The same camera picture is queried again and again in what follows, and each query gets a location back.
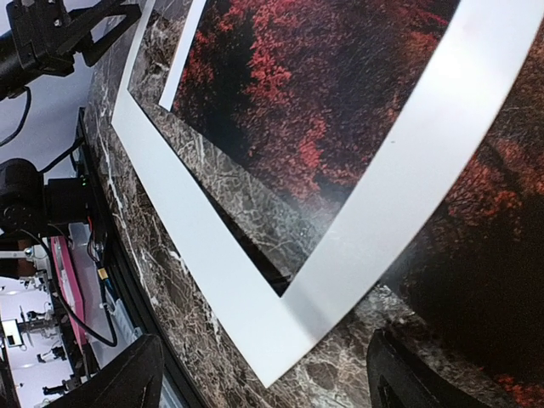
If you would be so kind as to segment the white mat with photo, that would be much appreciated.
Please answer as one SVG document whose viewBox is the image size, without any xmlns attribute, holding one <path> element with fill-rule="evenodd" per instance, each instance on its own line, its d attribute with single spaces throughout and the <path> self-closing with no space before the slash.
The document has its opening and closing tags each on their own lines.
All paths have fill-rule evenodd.
<svg viewBox="0 0 544 408">
<path fill-rule="evenodd" d="M 543 4 L 459 4 L 369 169 L 282 295 L 128 92 L 152 9 L 144 5 L 111 123 L 213 313 L 269 386 L 359 302 L 443 200 L 511 90 Z"/>
</svg>

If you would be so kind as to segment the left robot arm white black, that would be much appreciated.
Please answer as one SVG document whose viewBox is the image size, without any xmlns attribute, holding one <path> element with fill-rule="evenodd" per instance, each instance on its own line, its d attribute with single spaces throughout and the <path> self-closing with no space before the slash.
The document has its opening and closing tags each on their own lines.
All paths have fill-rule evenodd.
<svg viewBox="0 0 544 408">
<path fill-rule="evenodd" d="M 42 76 L 67 77 L 80 54 L 97 64 L 141 17 L 136 3 L 98 1 L 68 10 L 61 1 L 12 1 L 6 6 L 9 31 L 1 36 L 1 98 L 25 95 Z M 86 221 L 88 188 L 75 178 L 44 180 L 52 169 L 38 170 L 26 159 L 1 165 L 1 231 L 7 235 L 49 236 L 53 228 Z"/>
</svg>

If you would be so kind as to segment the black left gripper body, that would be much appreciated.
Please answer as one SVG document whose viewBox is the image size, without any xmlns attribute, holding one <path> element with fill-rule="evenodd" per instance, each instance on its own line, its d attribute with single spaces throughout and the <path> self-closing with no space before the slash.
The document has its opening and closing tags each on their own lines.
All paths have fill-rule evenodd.
<svg viewBox="0 0 544 408">
<path fill-rule="evenodd" d="M 55 46 L 71 21 L 62 1 L 12 1 L 6 13 L 10 30 L 1 35 L 2 99 L 19 96 L 40 76 L 72 73 L 72 55 Z"/>
</svg>

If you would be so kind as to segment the white backing sheet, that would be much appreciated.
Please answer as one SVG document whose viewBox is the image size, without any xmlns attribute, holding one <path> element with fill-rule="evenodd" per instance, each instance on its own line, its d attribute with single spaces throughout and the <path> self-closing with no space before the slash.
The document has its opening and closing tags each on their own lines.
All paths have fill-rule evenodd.
<svg viewBox="0 0 544 408">
<path fill-rule="evenodd" d="M 457 1 L 208 1 L 169 136 L 278 292 L 384 145 Z M 411 308 L 486 398 L 543 404 L 543 35 L 442 202 L 373 290 Z"/>
</svg>

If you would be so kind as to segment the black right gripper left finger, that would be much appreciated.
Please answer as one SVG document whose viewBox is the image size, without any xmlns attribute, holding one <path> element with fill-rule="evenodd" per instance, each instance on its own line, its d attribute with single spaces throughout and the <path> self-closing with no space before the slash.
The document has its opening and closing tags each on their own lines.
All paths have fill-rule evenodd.
<svg viewBox="0 0 544 408">
<path fill-rule="evenodd" d="M 157 407 L 164 355 L 157 335 L 144 334 L 91 380 L 53 401 L 60 408 Z"/>
</svg>

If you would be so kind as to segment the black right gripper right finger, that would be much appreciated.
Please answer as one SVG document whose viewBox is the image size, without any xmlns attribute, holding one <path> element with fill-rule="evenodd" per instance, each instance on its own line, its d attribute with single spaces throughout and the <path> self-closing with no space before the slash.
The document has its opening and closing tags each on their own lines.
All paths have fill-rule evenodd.
<svg viewBox="0 0 544 408">
<path fill-rule="evenodd" d="M 497 387 L 470 365 L 431 343 L 413 346 L 387 329 L 373 332 L 366 351 L 372 407 L 497 406 Z"/>
</svg>

